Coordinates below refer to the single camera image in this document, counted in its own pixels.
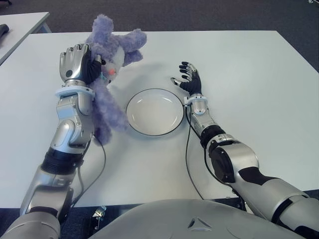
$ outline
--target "pink nose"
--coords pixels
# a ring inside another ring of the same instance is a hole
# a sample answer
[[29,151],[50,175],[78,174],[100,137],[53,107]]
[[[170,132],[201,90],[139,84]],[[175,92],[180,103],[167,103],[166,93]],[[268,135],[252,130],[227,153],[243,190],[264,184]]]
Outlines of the pink nose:
[[113,75],[115,75],[115,73],[116,73],[116,71],[114,68],[109,70],[109,75],[113,76]]

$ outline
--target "metal bracket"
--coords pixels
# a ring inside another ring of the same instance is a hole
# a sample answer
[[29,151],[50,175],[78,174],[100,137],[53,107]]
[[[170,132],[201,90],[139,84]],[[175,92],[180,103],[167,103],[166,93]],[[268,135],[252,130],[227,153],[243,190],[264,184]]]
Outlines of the metal bracket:
[[205,103],[208,103],[208,100],[205,96],[195,95],[190,98],[187,96],[184,97],[184,107],[188,107],[190,104],[194,104],[196,101],[205,101]]
[[67,86],[67,87],[62,87],[61,89],[57,90],[55,92],[55,95],[57,97],[67,97],[71,96],[74,93],[84,93],[92,96],[92,100],[94,100],[95,97],[95,92],[85,86]]

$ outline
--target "plush bunny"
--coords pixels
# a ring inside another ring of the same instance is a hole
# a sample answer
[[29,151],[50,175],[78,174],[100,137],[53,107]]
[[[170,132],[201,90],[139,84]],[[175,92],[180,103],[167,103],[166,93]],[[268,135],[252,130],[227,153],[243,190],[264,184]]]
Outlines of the plush bunny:
[[105,15],[98,15],[94,20],[92,33],[86,40],[91,49],[91,60],[96,55],[102,59],[101,76],[90,84],[95,91],[93,102],[93,124],[95,136],[106,144],[111,138],[111,128],[125,131],[128,127],[126,114],[120,109],[107,89],[118,75],[122,66],[142,60],[139,49],[144,46],[147,36],[140,29],[126,35],[113,35],[113,21]]

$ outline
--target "robotic hand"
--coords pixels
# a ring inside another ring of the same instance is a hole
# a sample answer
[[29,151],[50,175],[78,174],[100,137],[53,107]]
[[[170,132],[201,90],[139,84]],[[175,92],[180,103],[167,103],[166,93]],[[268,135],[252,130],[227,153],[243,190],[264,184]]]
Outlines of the robotic hand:
[[187,74],[182,77],[188,82],[171,80],[190,94],[190,98],[184,99],[185,106],[190,106],[191,122],[208,151],[216,177],[229,184],[255,215],[302,236],[318,235],[319,201],[282,179],[261,174],[254,151],[226,134],[209,115],[196,68],[188,62],[182,62],[179,68]]
[[91,111],[95,93],[87,85],[100,73],[101,57],[91,62],[87,44],[61,53],[60,76],[65,85],[56,93],[58,127],[22,202],[20,217],[3,238],[59,238],[60,222],[72,204],[70,184],[94,132]]

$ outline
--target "floor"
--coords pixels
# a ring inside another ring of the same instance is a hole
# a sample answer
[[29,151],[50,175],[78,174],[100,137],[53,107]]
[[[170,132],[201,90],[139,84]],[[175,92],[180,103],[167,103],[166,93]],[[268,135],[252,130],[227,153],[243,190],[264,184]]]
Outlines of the floor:
[[[11,0],[0,2],[0,15],[50,12],[52,32],[91,31],[94,18],[106,14],[115,31],[276,30],[319,71],[319,5],[308,0]],[[319,198],[319,190],[307,192]],[[220,199],[240,207],[240,200]],[[135,205],[110,206],[100,228]],[[85,239],[96,221],[96,207],[75,208],[63,226],[62,238]],[[0,236],[18,217],[18,209],[0,209]]]

